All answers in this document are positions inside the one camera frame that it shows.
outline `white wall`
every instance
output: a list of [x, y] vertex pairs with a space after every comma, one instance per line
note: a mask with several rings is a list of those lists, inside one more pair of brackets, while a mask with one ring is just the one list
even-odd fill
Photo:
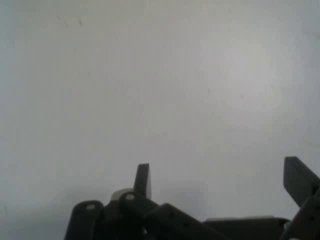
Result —
[[199, 220], [297, 211], [320, 174], [317, 0], [1, 0], [0, 235], [60, 240], [131, 187]]

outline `black bracket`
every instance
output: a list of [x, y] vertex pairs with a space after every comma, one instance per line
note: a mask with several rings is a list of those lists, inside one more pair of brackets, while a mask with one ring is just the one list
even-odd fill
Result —
[[133, 188], [104, 206], [84, 201], [72, 211], [65, 240], [320, 240], [320, 179], [297, 157], [284, 160], [283, 185], [299, 205], [292, 221], [278, 217], [200, 222], [151, 200], [149, 164], [137, 168]]

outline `white surface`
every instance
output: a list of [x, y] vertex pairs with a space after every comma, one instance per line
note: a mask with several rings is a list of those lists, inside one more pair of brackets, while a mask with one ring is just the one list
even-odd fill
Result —
[[297, 207], [320, 174], [316, 0], [2, 0], [1, 239], [60, 240], [72, 207], [132, 187], [200, 220]]

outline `black servo bracket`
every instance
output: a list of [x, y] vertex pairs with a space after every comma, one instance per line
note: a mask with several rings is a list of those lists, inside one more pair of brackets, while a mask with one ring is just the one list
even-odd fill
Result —
[[320, 179], [295, 156], [284, 159], [283, 185], [300, 207], [280, 217], [216, 218], [200, 222], [151, 200], [149, 164], [138, 165], [133, 188], [116, 191], [104, 206], [77, 204], [64, 240], [320, 240]]

